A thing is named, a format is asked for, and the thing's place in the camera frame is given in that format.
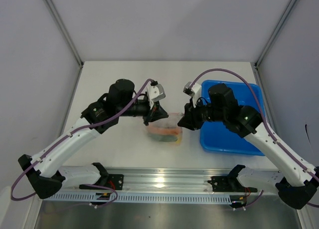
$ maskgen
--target metal frame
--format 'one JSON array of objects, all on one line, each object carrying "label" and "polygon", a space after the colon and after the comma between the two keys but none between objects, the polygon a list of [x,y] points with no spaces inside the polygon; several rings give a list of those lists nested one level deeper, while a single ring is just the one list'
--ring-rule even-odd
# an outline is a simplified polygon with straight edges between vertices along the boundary
[{"label": "metal frame", "polygon": [[[109,199],[100,199],[101,195],[96,192],[58,192],[45,199],[45,201],[57,202],[87,202],[87,203],[107,203],[114,200],[116,196],[111,194]],[[127,193],[118,192],[117,203],[160,203],[160,204],[232,204],[229,195],[194,195],[194,194],[171,194],[171,193]]]},{"label": "metal frame", "polygon": [[68,33],[56,7],[54,6],[54,3],[52,0],[43,0],[45,5],[47,6],[54,22],[56,23],[56,26],[58,27],[58,29],[60,30],[66,44],[68,45],[68,47],[70,48],[71,52],[73,53],[73,56],[75,58],[75,60],[77,61],[77,63],[82,66],[83,62],[81,60],[81,57],[70,37],[70,34]]},{"label": "metal frame", "polygon": [[299,216],[299,220],[300,220],[300,224],[302,226],[303,229],[315,229],[318,228],[316,227],[316,225],[314,224],[313,220],[311,220],[311,218],[314,217],[314,215],[311,216],[311,212],[310,212],[310,206],[306,206],[304,208],[302,208],[301,210],[297,210],[298,216]]},{"label": "metal frame", "polygon": [[280,34],[280,32],[283,29],[283,26],[285,25],[287,19],[289,18],[289,16],[291,15],[293,9],[295,8],[295,6],[297,5],[297,2],[299,0],[290,0],[289,3],[287,4],[283,14],[281,15],[275,29],[273,30],[272,34],[270,35],[266,45],[264,46],[260,56],[258,57],[258,60],[256,62],[256,67],[258,69],[258,67],[260,66],[261,62],[263,61],[263,59],[265,58],[265,56],[267,55],[268,51],[270,50],[271,46],[274,44],[274,42],[276,41],[278,35]]},{"label": "metal frame", "polygon": [[27,214],[26,221],[24,223],[23,229],[34,229],[36,224],[36,219],[38,218],[42,200],[37,196],[33,197],[29,213]]},{"label": "metal frame", "polygon": [[251,67],[252,67],[252,70],[254,72],[256,84],[260,87],[262,94],[263,94],[266,117],[269,121],[270,126],[274,129],[275,132],[277,132],[276,124],[275,124],[275,121],[273,118],[273,113],[272,113],[271,107],[269,105],[268,95],[266,93],[266,89],[265,89],[265,87],[262,83],[262,80],[261,80],[260,71],[258,71],[256,69],[256,66],[253,63],[251,63]]},{"label": "metal frame", "polygon": [[72,106],[72,102],[73,102],[73,99],[74,99],[74,95],[75,95],[76,89],[77,89],[79,81],[80,81],[80,77],[81,77],[81,74],[82,74],[82,69],[83,69],[83,66],[81,65],[79,67],[78,75],[76,76],[76,80],[75,80],[75,83],[74,83],[74,86],[73,86],[73,89],[72,89],[72,93],[71,93],[70,99],[68,100],[68,107],[67,107],[65,115],[63,117],[62,125],[60,127],[58,136],[61,136],[63,134],[63,132],[64,132],[66,121],[68,119],[68,116],[69,116],[69,113],[70,113],[70,110],[71,110],[71,106]]}]

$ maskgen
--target white table surface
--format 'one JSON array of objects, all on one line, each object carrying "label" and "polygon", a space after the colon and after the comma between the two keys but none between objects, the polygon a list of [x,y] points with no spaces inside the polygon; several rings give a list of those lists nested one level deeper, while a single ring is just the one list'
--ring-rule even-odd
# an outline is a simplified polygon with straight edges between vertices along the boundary
[{"label": "white table surface", "polygon": [[[187,62],[187,61],[87,61],[77,86],[66,128],[71,127],[87,106],[108,92],[117,79],[131,80],[138,91],[147,78],[161,83],[166,98],[162,107],[168,112],[183,112],[189,97],[184,85],[210,68],[226,68],[256,83],[248,62]],[[199,80],[237,81],[224,72],[211,72]],[[89,142],[65,165],[82,166],[100,162],[105,167],[174,168],[174,169],[232,169],[243,164],[254,169],[276,169],[266,158],[204,152],[199,143],[199,130],[183,129],[179,146],[154,142],[146,135],[141,118],[122,117],[116,126]]]}]

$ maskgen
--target perforated metal strip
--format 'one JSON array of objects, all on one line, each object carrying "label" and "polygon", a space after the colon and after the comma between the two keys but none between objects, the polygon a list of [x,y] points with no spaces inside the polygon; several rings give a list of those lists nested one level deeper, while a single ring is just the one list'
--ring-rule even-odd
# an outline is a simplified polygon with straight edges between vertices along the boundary
[{"label": "perforated metal strip", "polygon": [[[46,201],[69,202],[107,202],[99,200],[100,195],[92,192],[60,192],[45,199]],[[118,203],[175,203],[175,204],[231,204],[229,195],[192,195],[192,194],[153,194],[153,193],[119,193]]]}]

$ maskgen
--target metal floor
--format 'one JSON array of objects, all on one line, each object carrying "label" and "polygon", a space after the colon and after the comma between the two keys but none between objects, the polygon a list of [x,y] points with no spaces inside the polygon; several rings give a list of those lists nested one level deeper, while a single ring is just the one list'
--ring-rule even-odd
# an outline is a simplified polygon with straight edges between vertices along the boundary
[{"label": "metal floor", "polygon": [[114,203],[93,209],[43,201],[35,229],[301,229],[297,211],[262,196],[246,211],[226,205]]}]

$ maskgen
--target red wire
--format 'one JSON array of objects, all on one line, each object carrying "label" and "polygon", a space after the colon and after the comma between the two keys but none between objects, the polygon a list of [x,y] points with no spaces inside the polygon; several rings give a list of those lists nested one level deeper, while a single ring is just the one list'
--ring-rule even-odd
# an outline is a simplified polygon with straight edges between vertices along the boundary
[{"label": "red wire", "polygon": [[245,196],[243,197],[243,199],[246,201],[247,203],[247,188],[245,188]]},{"label": "red wire", "polygon": [[247,188],[247,190],[248,190],[249,194],[248,194],[246,197],[249,197],[249,196],[250,196],[250,194],[251,194],[251,191],[250,191],[250,189],[249,189],[249,188]]},{"label": "red wire", "polygon": [[115,190],[115,185],[112,181],[108,181],[109,184],[111,184],[112,188]]}]

